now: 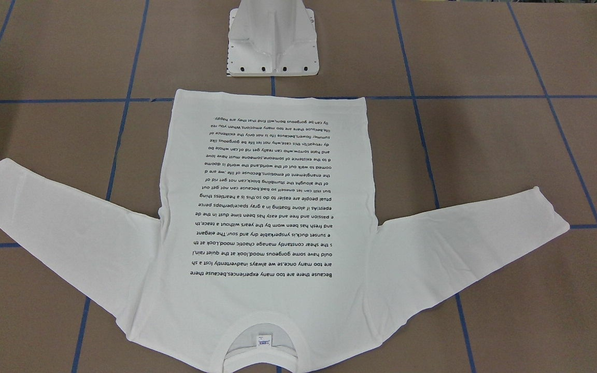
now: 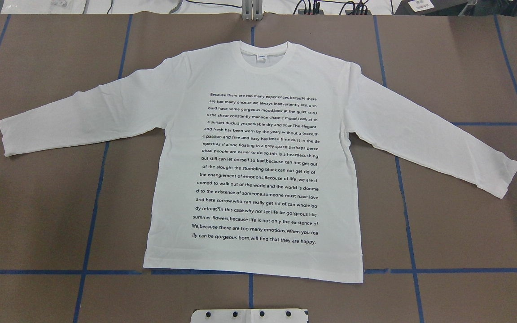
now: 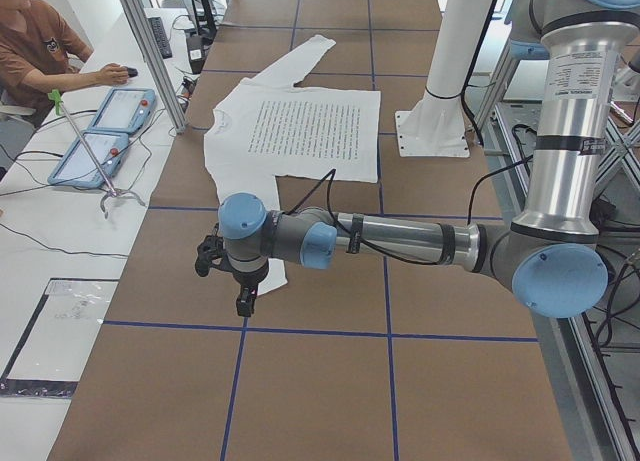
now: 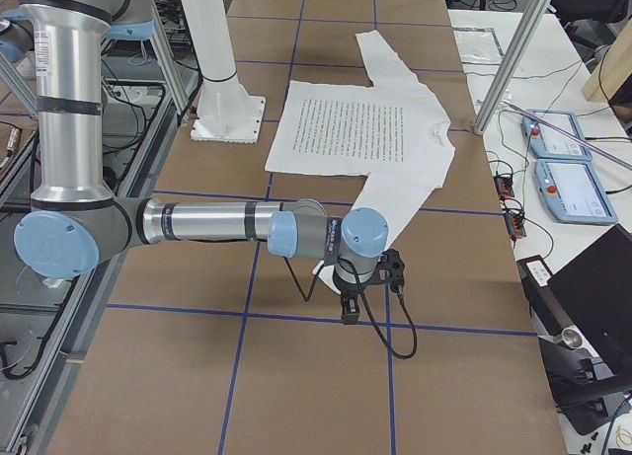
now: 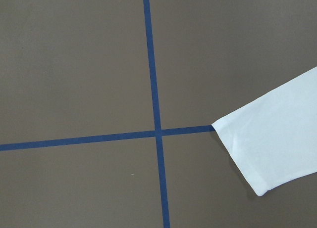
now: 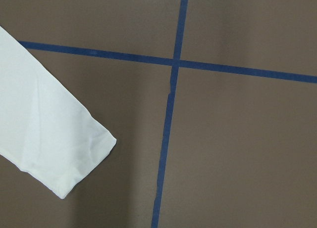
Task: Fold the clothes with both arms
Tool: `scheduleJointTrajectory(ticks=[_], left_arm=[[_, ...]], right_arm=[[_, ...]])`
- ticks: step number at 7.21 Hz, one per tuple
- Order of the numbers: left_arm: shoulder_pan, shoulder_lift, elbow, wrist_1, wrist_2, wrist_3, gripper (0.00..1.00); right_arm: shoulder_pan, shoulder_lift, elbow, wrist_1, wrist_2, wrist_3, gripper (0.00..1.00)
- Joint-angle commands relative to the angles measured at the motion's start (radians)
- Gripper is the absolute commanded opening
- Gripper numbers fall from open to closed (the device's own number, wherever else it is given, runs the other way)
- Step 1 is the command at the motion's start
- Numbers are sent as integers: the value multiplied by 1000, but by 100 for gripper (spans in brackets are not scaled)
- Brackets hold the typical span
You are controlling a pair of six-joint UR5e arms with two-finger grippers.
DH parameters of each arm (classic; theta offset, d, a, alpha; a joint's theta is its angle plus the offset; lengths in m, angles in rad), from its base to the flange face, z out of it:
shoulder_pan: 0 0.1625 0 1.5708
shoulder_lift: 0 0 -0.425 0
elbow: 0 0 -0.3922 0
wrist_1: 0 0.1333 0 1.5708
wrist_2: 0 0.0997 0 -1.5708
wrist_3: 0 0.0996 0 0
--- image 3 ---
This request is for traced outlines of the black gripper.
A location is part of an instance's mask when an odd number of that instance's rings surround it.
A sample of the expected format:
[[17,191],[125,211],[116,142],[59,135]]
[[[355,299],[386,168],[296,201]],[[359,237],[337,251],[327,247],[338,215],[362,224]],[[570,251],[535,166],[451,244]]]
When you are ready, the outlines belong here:
[[236,311],[239,316],[252,316],[258,296],[258,285],[269,273],[269,261],[264,256],[249,260],[226,255],[234,279],[241,284],[236,298]]

